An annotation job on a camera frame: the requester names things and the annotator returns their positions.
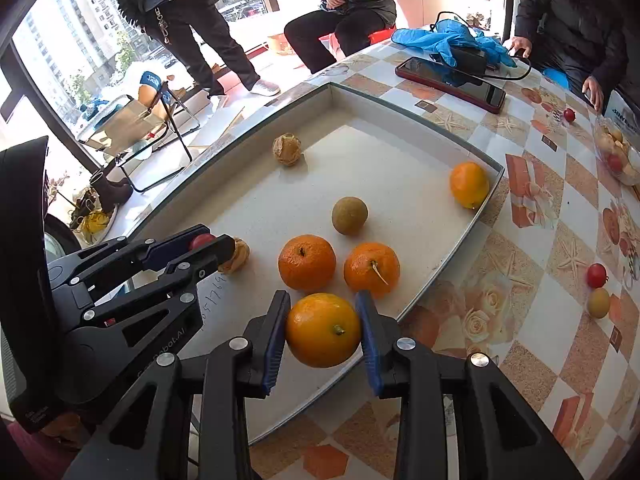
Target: person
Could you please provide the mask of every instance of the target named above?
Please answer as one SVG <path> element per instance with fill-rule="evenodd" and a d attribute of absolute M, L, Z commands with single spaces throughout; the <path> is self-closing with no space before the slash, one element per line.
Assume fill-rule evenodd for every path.
<path fill-rule="evenodd" d="M 302 62 L 319 72 L 335 63 L 320 37 L 334 32 L 345 56 L 370 45 L 369 35 L 396 22 L 394 0 L 321 0 L 320 10 L 287 23 L 284 35 Z"/>
<path fill-rule="evenodd" d="M 191 33 L 191 27 L 235 72 L 249 92 L 276 95 L 280 88 L 261 79 L 242 47 L 231 37 L 229 26 L 216 9 L 218 0 L 117 0 L 118 10 L 133 26 L 158 40 L 209 93 L 216 106 L 225 91 L 218 82 Z"/>
<path fill-rule="evenodd" d="M 564 72 L 571 92 L 601 113 L 628 61 L 622 20 L 611 9 L 609 0 L 520 0 L 511 51 L 523 49 L 539 70 Z"/>

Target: smartphone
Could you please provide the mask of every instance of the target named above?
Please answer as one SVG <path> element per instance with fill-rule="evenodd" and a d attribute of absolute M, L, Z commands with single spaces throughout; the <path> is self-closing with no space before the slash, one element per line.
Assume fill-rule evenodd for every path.
<path fill-rule="evenodd" d="M 500 113 L 504 104 L 506 94 L 501 88 L 421 57 L 409 58 L 397 66 L 396 75 L 442 90 L 492 114 Z"/>

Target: tray rim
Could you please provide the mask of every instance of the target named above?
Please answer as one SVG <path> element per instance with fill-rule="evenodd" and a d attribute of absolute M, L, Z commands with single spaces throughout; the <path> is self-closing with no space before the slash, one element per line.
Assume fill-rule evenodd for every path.
<path fill-rule="evenodd" d="M 135 225 L 135 227 L 133 227 L 130 230 L 129 237 L 130 238 L 135 238 L 136 236 L 138 236 L 140 234 L 140 232 L 142 231 L 142 229 L 144 229 L 146 227 L 146 225 L 149 224 L 149 222 L 153 218 L 155 218 L 155 216 L 159 212 L 162 211 L 164 206 L 167 205 L 172 200 L 172 198 L 174 196 L 176 196 L 178 193 L 180 193 L 185 188 L 185 186 L 190 184 L 191 180 L 194 180 L 198 176 L 200 176 L 204 171 L 206 171 L 207 168 L 210 167 L 210 165 L 215 164 L 222 157 L 224 157 L 228 152 L 230 152 L 230 150 L 232 150 L 235 147 L 239 146 L 242 142 L 244 142 L 245 140 L 250 138 L 252 135 L 256 134 L 266 124 L 271 123 L 272 121 L 276 120 L 277 118 L 279 118 L 282 115 L 284 115 L 287 112 L 289 112 L 291 109 L 295 108 L 297 105 L 299 105 L 299 104 L 301 104 L 301 103 L 303 103 L 303 102 L 315 97 L 319 93 L 322 93 L 322 92 L 325 92 L 325 91 L 331 91 L 331 88 L 337 88 L 337 89 L 340 89 L 342 91 L 350 92 L 352 94 L 355 94 L 355 95 L 357 95 L 357 96 L 359 96 L 361 98 L 365 98 L 366 100 L 369 100 L 369 101 L 371 101 L 373 103 L 376 103 L 376 104 L 379 104 L 379 105 L 381 105 L 381 106 L 383 106 L 385 108 L 388 108 L 390 110 L 398 112 L 399 114 L 402 114 L 404 117 L 407 117 L 407 118 L 409 118 L 411 120 L 414 120 L 417 123 L 419 123 L 419 124 L 421 124 L 423 126 L 426 126 L 427 128 L 430 128 L 431 130 L 434 130 L 436 133 L 441 134 L 442 136 L 444 136 L 445 138 L 451 140 L 452 142 L 455 142 L 457 145 L 459 145 L 464 150 L 467 150 L 469 153 L 472 153 L 473 155 L 475 155 L 477 158 L 482 160 L 485 164 L 487 164 L 488 166 L 490 166 L 492 169 L 494 169 L 497 172 L 495 182 L 494 182 L 492 188 L 490 189 L 489 194 L 484 199 L 484 202 L 482 202 L 482 205 L 476 210 L 476 214 L 474 215 L 472 220 L 469 222 L 469 224 L 467 225 L 467 227 L 464 230 L 464 232 L 460 235 L 460 238 L 458 239 L 458 241 L 455 243 L 455 245 L 453 245 L 453 247 L 451 248 L 449 253 L 447 253 L 447 256 L 442 260 L 441 264 L 438 266 L 438 269 L 431 275 L 431 277 L 428 279 L 428 281 L 422 286 L 420 291 L 407 304 L 407 306 L 405 306 L 400 311 L 400 313 L 396 317 L 397 321 L 401 321 L 402 319 L 404 319 L 407 316 L 407 314 L 413 309 L 413 307 L 417 304 L 418 300 L 425 294 L 425 292 L 431 286 L 431 284 L 437 279 L 437 277 L 440 275 L 440 273 L 445 269 L 445 267 L 447 266 L 449 261 L 452 259 L 454 254 L 460 248 L 460 245 L 462 245 L 464 240 L 467 238 L 468 234 L 471 232 L 471 229 L 476 225 L 476 222 L 478 222 L 478 219 L 480 218 L 480 215 L 484 211 L 484 208 L 486 207 L 487 203 L 489 202 L 491 197 L 494 195 L 498 185 L 500 184 L 502 176 L 504 175 L 505 168 L 504 168 L 504 166 L 499 164 L 495 159 L 491 158 L 485 152 L 483 152 L 479 148 L 476 148 L 474 145 L 472 145 L 471 143 L 469 143 L 465 139 L 462 139 L 461 137 L 459 137 L 459 136 L 457 136 L 455 134 L 452 134 L 450 131 L 444 129 L 441 126 L 438 126 L 437 124 L 434 124 L 433 122 L 431 122 L 427 118 L 424 118 L 424 117 L 418 115 L 417 113 L 414 113 L 414 112 L 412 112 L 410 110 L 407 110 L 406 108 L 402 108 L 399 105 L 396 105 L 396 104 L 394 104 L 392 102 L 386 101 L 386 100 L 381 99 L 379 97 L 372 96 L 372 95 L 367 94 L 365 92 L 361 92 L 361 91 L 359 91 L 357 89 L 350 88 L 350 87 L 342 85 L 340 83 L 335 83 L 335 82 L 329 81 L 329 82 L 327 82 L 327 83 L 325 83 L 323 85 L 320 85 L 317 88 L 307 92 L 306 94 L 300 96 L 299 98 L 294 99 L 293 101 L 287 103 L 283 107 L 275 108 L 273 113 L 271 113 L 270 115 L 262 118 L 257 123 L 252 124 L 252 125 L 247 124 L 246 125 L 247 129 L 245 131 L 241 132 L 240 134 L 238 134 L 238 136 L 235 139 L 233 139 L 231 142 L 229 142 L 228 145 L 222 147 L 217 153 L 212 155 L 210 157 L 210 159 L 206 160 L 204 163 L 199 165 L 199 167 L 197 167 L 195 170 L 193 170 L 193 173 L 190 173 L 190 174 L 188 174 L 186 176 L 183 176 L 182 181 L 179 184 L 177 184 L 177 186 L 175 186 L 175 188 L 173 188 L 170 192 L 168 192 L 166 196 L 163 196 L 161 201 L 143 219 L 139 220 L 138 223 Z M 242 127 L 242 123 L 238 124 L 238 126 L 236 126 L 236 127 L 241 128 Z M 267 431 L 264 431 L 263 433 L 259 434 L 258 436 L 252 438 L 250 440 L 249 444 L 252 445 L 252 444 L 255 444 L 255 443 L 261 441 L 262 439 L 266 438 L 268 435 L 273 433 L 273 431 L 276 431 L 278 428 L 282 427 L 284 424 L 289 422 L 292 418 L 294 418 L 295 416 L 299 415 L 301 412 L 306 410 L 313 402 L 316 402 L 316 400 L 318 400 L 325 393 L 327 393 L 339 381 L 343 380 L 346 377 L 347 373 L 349 371 L 351 371 L 355 367 L 355 365 L 358 364 L 361 360 L 362 360 L 362 355 L 360 355 L 357 359 L 350 359 L 350 361 L 347 362 L 347 364 L 345 364 L 344 367 L 340 371 L 338 371 L 331 380 L 327 381 L 322 386 L 322 388 L 319 388 L 313 395 L 311 395 L 311 397 L 309 397 L 309 399 L 304 404 L 298 406 L 295 410 L 293 410 L 289 415 L 284 417 L 280 422 L 275 424 L 272 428 L 269 428 Z"/>
<path fill-rule="evenodd" d="M 231 140 L 226 146 L 223 146 L 222 148 L 220 148 L 215 154 L 211 155 L 208 160 L 206 160 L 205 162 L 200 164 L 194 170 L 189 171 L 190 167 L 187 166 L 183 170 L 183 172 L 179 173 L 174 178 L 174 180 L 180 179 L 180 182 L 177 185 L 175 185 L 175 187 L 172 187 L 172 181 L 169 182 L 170 190 L 168 192 L 165 192 L 165 191 L 161 192 L 157 197 L 157 198 L 160 199 L 159 202 L 155 206 L 153 206 L 151 211 L 149 211 L 145 215 L 144 218 L 141 218 L 140 220 L 135 222 L 131 227 L 129 227 L 129 229 L 124 233 L 124 235 L 126 235 L 129 238 L 135 239 L 140 234 L 140 232 L 149 224 L 149 222 L 153 218 L 155 218 L 155 216 L 158 215 L 158 213 L 161 212 L 162 209 L 169 202 L 171 202 L 171 200 L 176 195 L 178 195 L 182 190 L 184 190 L 184 188 L 190 183 L 191 180 L 194 180 L 194 179 L 198 178 L 212 164 L 215 164 L 217 161 L 219 161 L 222 157 L 224 157 L 232 149 L 236 148 L 237 146 L 239 146 L 240 144 L 245 142 L 247 139 L 249 139 L 252 135 L 256 134 L 266 124 L 269 124 L 269 123 L 273 122 L 274 120 L 278 119 L 279 117 L 281 117 L 285 113 L 289 112 L 291 109 L 295 108 L 299 104 L 302 104 L 303 102 L 315 97 L 317 94 L 325 92 L 325 91 L 330 91 L 331 88 L 338 88 L 340 90 L 343 90 L 343 91 L 346 91 L 346 92 L 350 92 L 350 93 L 355 94 L 355 95 L 357 95 L 357 96 L 359 96 L 361 98 L 365 98 L 366 100 L 372 101 L 372 102 L 374 102 L 376 104 L 379 104 L 379 105 L 381 105 L 381 106 L 383 106 L 385 108 L 389 108 L 390 110 L 393 110 L 393 111 L 395 111 L 395 112 L 397 112 L 399 114 L 402 114 L 405 117 L 407 117 L 407 118 L 409 118 L 411 120 L 414 120 L 417 123 L 420 123 L 423 126 L 426 126 L 426 127 L 430 128 L 431 130 L 436 131 L 437 133 L 441 134 L 442 136 L 446 137 L 447 139 L 451 140 L 452 142 L 455 142 L 460 147 L 462 147 L 464 150 L 467 150 L 470 153 L 473 153 L 473 155 L 475 155 L 477 158 L 480 158 L 485 164 L 487 164 L 488 166 L 493 168 L 495 171 L 497 171 L 498 175 L 497 175 L 496 181 L 494 183 L 494 186 L 490 190 L 490 192 L 487 195 L 486 199 L 484 200 L 484 202 L 482 203 L 482 205 L 480 206 L 480 208 L 476 212 L 476 215 L 472 219 L 471 223 L 469 224 L 469 228 L 473 227 L 473 225 L 478 220 L 478 217 L 479 217 L 480 213 L 484 210 L 484 207 L 485 207 L 486 203 L 492 197 L 492 195 L 495 192 L 495 189 L 497 188 L 498 184 L 500 183 L 500 180 L 501 180 L 501 178 L 502 178 L 502 176 L 504 174 L 504 171 L 505 171 L 504 166 L 499 164 L 495 159 L 491 158 L 489 155 L 487 155 L 485 152 L 483 152 L 479 148 L 476 148 L 474 145 L 472 145 L 467 140 L 462 139 L 461 137 L 457 136 L 456 134 L 452 134 L 449 130 L 446 130 L 442 126 L 434 124 L 433 122 L 431 122 L 427 118 L 424 118 L 421 115 L 418 115 L 417 113 L 414 113 L 414 112 L 412 112 L 410 110 L 407 110 L 406 108 L 402 108 L 401 106 L 396 105 L 395 103 L 392 103 L 390 101 L 386 101 L 384 99 L 381 99 L 380 97 L 376 97 L 376 96 L 367 94 L 365 92 L 362 92 L 362 91 L 357 90 L 355 88 L 348 87 L 348 86 L 340 84 L 340 83 L 329 81 L 327 83 L 324 83 L 324 84 L 318 86 L 317 88 L 314 88 L 313 90 L 311 90 L 311 91 L 307 92 L 306 94 L 298 97 L 297 99 L 293 99 L 293 101 L 287 103 L 286 105 L 284 105 L 281 108 L 275 107 L 271 114 L 269 114 L 266 117 L 262 118 L 261 120 L 259 120 L 255 124 L 245 124 L 245 123 L 251 121 L 251 117 L 248 117 L 243 122 L 239 123 L 236 126 L 236 128 L 240 129 L 241 132 L 238 133 L 238 135 L 233 140 Z M 243 125 L 246 127 L 245 131 L 242 131 L 242 126 Z M 463 237 L 461 239 L 464 239 L 466 237 L 466 234 L 468 234 L 468 231 L 469 231 L 469 229 L 465 231 L 465 233 L 463 234 Z"/>

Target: black boot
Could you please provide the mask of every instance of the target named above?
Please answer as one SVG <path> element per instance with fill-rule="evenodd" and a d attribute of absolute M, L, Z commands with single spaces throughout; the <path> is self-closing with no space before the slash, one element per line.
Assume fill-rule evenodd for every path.
<path fill-rule="evenodd" d="M 111 182 L 107 180 L 107 173 L 103 170 L 94 173 L 89 180 L 89 185 L 93 187 L 100 197 L 100 204 L 102 205 L 102 211 L 109 214 L 117 205 L 124 204 L 129 197 L 133 194 L 133 188 L 127 182 L 127 179 L 123 179 L 119 182 Z"/>

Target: orange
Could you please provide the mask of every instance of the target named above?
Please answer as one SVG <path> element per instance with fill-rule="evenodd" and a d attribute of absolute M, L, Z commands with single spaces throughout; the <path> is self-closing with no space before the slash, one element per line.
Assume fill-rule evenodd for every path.
<path fill-rule="evenodd" d="M 345 362 L 356 351 L 360 319 L 348 301 L 320 292 L 293 306 L 285 334 L 298 361 L 313 368 L 328 368 Z"/>
<path fill-rule="evenodd" d="M 477 209 L 489 194 L 489 179 L 476 163 L 462 162 L 451 170 L 449 188 L 462 207 Z"/>
<path fill-rule="evenodd" d="M 323 288 L 334 276 L 335 253 L 324 238 L 296 236 L 282 248 L 278 270 L 287 286 L 313 292 Z"/>
<path fill-rule="evenodd" d="M 398 257 L 383 244 L 360 244 L 344 261 L 344 281 L 353 292 L 368 290 L 380 298 L 393 290 L 399 278 Z"/>

